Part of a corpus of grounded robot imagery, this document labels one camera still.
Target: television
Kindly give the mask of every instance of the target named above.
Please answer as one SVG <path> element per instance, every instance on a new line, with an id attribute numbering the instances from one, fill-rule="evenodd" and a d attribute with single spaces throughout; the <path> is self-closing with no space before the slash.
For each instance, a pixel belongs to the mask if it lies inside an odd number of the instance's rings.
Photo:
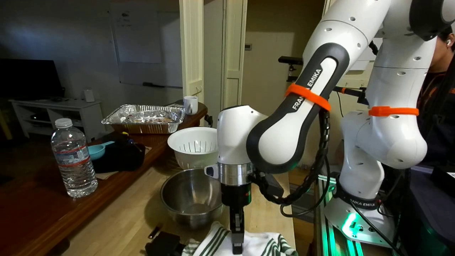
<path id="1" fill-rule="evenodd" d="M 63 97 L 54 61 L 0 59 L 0 97 L 38 100 Z"/>

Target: plastic water bottle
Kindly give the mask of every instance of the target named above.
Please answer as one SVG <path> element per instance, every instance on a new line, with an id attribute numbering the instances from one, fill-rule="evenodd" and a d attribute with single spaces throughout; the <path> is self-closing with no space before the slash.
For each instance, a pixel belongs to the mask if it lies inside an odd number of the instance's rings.
<path id="1" fill-rule="evenodd" d="M 57 130 L 52 134 L 51 146 L 66 191 L 73 198 L 90 195 L 98 182 L 84 133 L 73 127 L 69 118 L 60 118 L 55 124 Z"/>

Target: bottle label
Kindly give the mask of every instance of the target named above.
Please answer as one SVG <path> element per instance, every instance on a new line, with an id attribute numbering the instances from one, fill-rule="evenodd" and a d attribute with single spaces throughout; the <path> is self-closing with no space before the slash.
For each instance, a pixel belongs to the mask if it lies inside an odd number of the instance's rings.
<path id="1" fill-rule="evenodd" d="M 73 150 L 54 152 L 57 163 L 61 167 L 71 167 L 78 164 L 83 164 L 90 160 L 88 147 L 82 146 Z"/>

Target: dark shirt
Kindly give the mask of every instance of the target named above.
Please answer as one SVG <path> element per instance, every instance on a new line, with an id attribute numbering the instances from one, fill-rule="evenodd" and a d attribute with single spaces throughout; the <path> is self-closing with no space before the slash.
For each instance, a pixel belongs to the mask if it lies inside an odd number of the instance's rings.
<path id="1" fill-rule="evenodd" d="M 431 104 L 436 99 L 437 90 L 444 79 L 444 73 L 428 73 L 419 99 L 417 101 L 417 108 L 420 115 L 417 117 L 420 132 L 425 128 L 423 116 L 428 112 Z M 432 120 L 433 127 L 424 138 L 428 145 L 427 155 L 422 161 L 426 165 L 439 165 L 445 164 L 447 160 L 455 163 L 454 139 L 455 139 L 455 89 L 451 89 L 447 95 L 445 103 L 440 112 L 440 121 Z"/>

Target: bottle cap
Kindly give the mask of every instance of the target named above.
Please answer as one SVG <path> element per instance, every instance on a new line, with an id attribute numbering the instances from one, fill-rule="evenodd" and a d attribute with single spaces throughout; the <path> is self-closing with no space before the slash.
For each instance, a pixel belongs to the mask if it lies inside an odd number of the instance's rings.
<path id="1" fill-rule="evenodd" d="M 60 118 L 56 120 L 56 127 L 57 128 L 68 128 L 73 126 L 73 122 L 69 118 Z"/>

